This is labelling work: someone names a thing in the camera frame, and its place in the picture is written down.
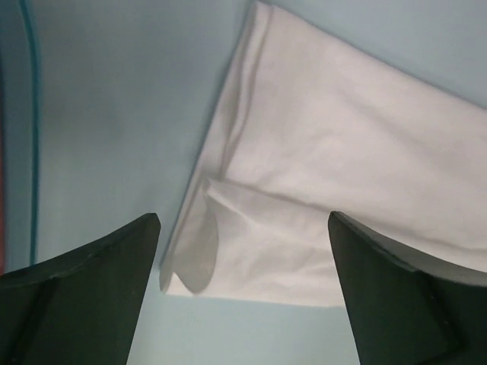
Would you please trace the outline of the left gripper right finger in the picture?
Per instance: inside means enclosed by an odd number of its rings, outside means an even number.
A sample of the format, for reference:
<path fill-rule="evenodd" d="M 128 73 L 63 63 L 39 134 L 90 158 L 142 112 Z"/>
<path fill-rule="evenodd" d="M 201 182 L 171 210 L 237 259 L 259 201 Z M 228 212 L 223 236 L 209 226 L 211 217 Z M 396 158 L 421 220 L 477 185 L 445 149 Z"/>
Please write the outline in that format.
<path fill-rule="evenodd" d="M 484 364 L 486 274 L 413 249 L 342 212 L 329 240 L 362 364 Z"/>

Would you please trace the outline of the white printed t shirt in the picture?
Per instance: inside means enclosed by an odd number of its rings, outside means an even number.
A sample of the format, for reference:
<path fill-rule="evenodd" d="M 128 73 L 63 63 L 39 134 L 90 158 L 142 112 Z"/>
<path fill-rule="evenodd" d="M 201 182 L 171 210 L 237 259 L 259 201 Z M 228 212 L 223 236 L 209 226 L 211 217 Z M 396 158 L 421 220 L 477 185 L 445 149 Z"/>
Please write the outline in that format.
<path fill-rule="evenodd" d="M 332 211 L 485 270 L 486 111 L 255 2 L 160 288 L 341 306 Z"/>

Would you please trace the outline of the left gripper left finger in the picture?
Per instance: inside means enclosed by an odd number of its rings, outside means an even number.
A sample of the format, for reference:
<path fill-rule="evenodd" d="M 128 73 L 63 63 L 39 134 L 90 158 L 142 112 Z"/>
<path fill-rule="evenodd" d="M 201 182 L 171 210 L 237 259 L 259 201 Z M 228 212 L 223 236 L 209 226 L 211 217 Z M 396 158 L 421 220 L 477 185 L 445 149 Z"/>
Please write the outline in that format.
<path fill-rule="evenodd" d="M 3 364 L 125 364 L 159 237 L 144 214 L 118 230 L 1 276 Z"/>

